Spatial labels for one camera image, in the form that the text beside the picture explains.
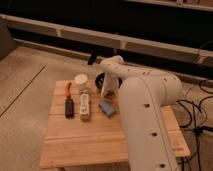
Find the tiled floor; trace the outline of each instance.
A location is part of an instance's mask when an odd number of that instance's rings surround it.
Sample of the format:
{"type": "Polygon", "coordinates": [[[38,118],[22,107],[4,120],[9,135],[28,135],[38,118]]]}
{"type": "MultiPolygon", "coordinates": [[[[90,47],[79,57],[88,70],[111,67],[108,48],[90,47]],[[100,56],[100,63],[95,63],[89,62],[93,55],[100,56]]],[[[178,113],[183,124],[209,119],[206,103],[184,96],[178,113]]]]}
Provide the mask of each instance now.
{"type": "MultiPolygon", "coordinates": [[[[26,47],[18,47],[5,60],[0,62],[1,95],[4,92],[4,96],[0,97],[0,107],[4,102],[1,112],[5,111],[11,102],[12,105],[0,117],[0,171],[41,171],[39,159],[55,81],[73,79],[79,73],[95,78],[101,71],[97,64],[88,66],[83,60],[26,47]]],[[[193,85],[184,83],[182,96],[191,86],[193,85]]],[[[198,101],[206,95],[198,87],[194,87],[187,99],[198,101]]],[[[210,126],[213,126],[212,104],[213,100],[210,99],[203,106],[208,112],[207,124],[210,126]]],[[[186,119],[183,115],[185,111],[175,104],[172,107],[182,124],[186,119]]],[[[195,149],[193,135],[191,132],[186,132],[185,135],[193,153],[195,149]]],[[[211,171],[213,170],[213,149],[211,148],[213,135],[204,133],[200,142],[203,170],[211,171]]],[[[193,171],[198,170],[196,157],[191,161],[191,167],[193,171]]],[[[128,165],[67,168],[69,171],[86,169],[87,171],[127,171],[128,165]]]]}

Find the wooden table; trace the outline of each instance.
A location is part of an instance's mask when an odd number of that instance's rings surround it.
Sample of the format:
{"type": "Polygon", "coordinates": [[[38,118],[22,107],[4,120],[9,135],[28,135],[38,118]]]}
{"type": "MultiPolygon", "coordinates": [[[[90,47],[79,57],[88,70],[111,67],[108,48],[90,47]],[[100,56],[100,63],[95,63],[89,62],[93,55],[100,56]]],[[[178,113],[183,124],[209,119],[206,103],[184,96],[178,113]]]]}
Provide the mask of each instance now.
{"type": "MultiPolygon", "coordinates": [[[[83,122],[79,117],[80,94],[73,82],[71,94],[75,103],[75,118],[66,119],[64,87],[68,82],[56,82],[40,167],[63,168],[128,161],[117,99],[112,100],[117,113],[109,119],[99,109],[100,94],[94,81],[89,80],[91,119],[83,122]]],[[[167,106],[162,111],[175,156],[189,156],[188,146],[171,108],[167,106]]]]}

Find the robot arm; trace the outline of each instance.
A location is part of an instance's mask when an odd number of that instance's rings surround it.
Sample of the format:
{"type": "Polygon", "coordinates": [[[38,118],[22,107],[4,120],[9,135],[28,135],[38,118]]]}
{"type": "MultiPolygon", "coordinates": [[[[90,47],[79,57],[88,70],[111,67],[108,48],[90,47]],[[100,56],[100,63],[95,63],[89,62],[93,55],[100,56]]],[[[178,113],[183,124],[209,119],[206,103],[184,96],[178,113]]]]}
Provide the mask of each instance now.
{"type": "Polygon", "coordinates": [[[115,90],[113,83],[123,79],[119,108],[131,170],[178,170],[160,108],[178,99],[180,80],[164,71],[125,66],[121,56],[100,65],[105,72],[103,92],[115,90]]]}

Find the cable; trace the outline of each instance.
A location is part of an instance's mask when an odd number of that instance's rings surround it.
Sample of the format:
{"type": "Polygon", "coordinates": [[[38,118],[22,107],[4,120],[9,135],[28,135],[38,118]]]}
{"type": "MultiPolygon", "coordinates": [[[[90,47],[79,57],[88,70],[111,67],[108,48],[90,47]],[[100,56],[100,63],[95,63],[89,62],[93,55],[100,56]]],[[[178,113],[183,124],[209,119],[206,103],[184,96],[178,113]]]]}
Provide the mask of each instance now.
{"type": "Polygon", "coordinates": [[[7,16],[9,14],[9,10],[10,10],[10,5],[12,4],[12,0],[9,0],[8,1],[8,4],[7,4],[7,10],[6,10],[6,17],[5,17],[5,20],[7,21],[7,16]]]}
{"type": "MultiPolygon", "coordinates": [[[[192,109],[193,109],[193,118],[194,118],[194,128],[196,129],[197,128],[197,122],[196,122],[196,115],[195,115],[195,105],[192,105],[192,109]]],[[[199,166],[199,171],[202,171],[202,168],[201,168],[201,161],[200,161],[200,143],[199,142],[199,139],[198,139],[198,136],[196,135],[196,132],[195,132],[195,140],[196,140],[196,148],[197,148],[197,159],[198,159],[198,166],[199,166]]]]}
{"type": "Polygon", "coordinates": [[[205,93],[213,94],[213,91],[208,91],[208,90],[206,90],[206,89],[203,88],[203,84],[204,84],[205,82],[207,82],[207,81],[209,81],[209,80],[200,81],[200,83],[199,83],[199,88],[200,88],[203,92],[205,92],[205,93]]]}
{"type": "Polygon", "coordinates": [[[189,122],[187,123],[187,124],[185,124],[185,125],[180,125],[180,128],[187,128],[189,125],[191,125],[191,123],[192,123],[192,115],[191,115],[191,112],[189,111],[189,109],[185,106],[185,105],[183,105],[182,103],[181,103],[181,101],[179,100],[179,101],[177,101],[177,103],[180,105],[180,106],[182,106],[186,111],[187,111],[187,114],[188,114],[188,116],[189,116],[189,122]]]}
{"type": "Polygon", "coordinates": [[[184,99],[186,100],[188,94],[192,91],[193,88],[195,88],[197,85],[193,85],[191,88],[189,88],[186,92],[186,94],[184,95],[184,99]]]}
{"type": "Polygon", "coordinates": [[[184,171],[184,158],[181,157],[181,171],[184,171]]]}
{"type": "Polygon", "coordinates": [[[185,157],[185,159],[186,159],[186,163],[187,163],[187,165],[189,167],[189,171],[191,171],[192,168],[191,168],[191,165],[190,165],[190,161],[189,161],[189,159],[187,157],[185,157]]]}

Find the white cup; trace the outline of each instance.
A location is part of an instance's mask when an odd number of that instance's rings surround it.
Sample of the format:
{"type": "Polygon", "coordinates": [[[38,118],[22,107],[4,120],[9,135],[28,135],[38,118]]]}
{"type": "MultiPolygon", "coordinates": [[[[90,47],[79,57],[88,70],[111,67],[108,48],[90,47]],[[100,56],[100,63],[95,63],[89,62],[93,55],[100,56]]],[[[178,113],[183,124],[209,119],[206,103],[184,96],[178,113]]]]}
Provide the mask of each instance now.
{"type": "Polygon", "coordinates": [[[87,83],[87,75],[85,74],[79,74],[74,78],[74,81],[76,85],[78,86],[79,91],[83,91],[84,89],[87,88],[86,83],[87,83]]]}

